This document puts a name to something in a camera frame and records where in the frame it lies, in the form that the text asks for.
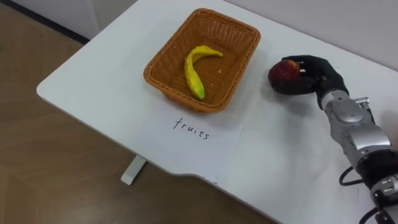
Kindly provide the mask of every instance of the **banana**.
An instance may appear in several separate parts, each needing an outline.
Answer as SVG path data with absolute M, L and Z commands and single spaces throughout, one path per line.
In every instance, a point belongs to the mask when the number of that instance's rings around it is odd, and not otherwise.
M 192 94 L 199 100 L 203 100 L 205 98 L 205 87 L 203 87 L 199 75 L 193 68 L 193 64 L 197 60 L 207 56 L 222 57 L 223 53 L 213 50 L 209 46 L 202 45 L 195 47 L 193 50 L 191 50 L 191 52 L 185 58 L 185 78 L 187 79 L 187 83 Z

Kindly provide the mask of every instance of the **brown floor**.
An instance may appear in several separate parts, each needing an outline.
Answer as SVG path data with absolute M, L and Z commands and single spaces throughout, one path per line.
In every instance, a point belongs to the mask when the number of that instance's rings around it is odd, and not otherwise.
M 152 165 L 124 185 L 134 155 L 35 93 L 81 47 L 0 4 L 0 223 L 273 223 Z

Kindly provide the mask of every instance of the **red apple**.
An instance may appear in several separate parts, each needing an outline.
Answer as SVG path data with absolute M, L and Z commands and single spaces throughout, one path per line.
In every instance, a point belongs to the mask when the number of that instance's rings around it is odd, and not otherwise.
M 300 76 L 300 66 L 292 60 L 281 60 L 268 73 L 268 81 L 272 86 L 278 86 L 284 81 L 293 80 Z

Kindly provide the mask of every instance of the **paper sheet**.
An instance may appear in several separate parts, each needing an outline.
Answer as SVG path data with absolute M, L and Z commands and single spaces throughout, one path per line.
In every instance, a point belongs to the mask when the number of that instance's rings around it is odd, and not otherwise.
M 196 174 L 216 184 L 217 174 L 243 131 L 241 119 L 235 116 L 239 115 L 228 110 L 195 113 L 164 99 L 153 109 L 136 142 L 159 152 L 181 173 Z

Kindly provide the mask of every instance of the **orange wicker basket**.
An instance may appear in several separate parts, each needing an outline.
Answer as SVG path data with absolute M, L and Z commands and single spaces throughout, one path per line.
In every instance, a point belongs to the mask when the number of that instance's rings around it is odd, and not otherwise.
M 260 38 L 260 32 L 247 24 L 209 9 L 197 9 L 149 62 L 144 78 L 193 111 L 219 112 L 229 103 Z M 205 87 L 203 101 L 191 93 L 184 75 L 184 59 L 199 45 L 224 54 L 194 64 Z

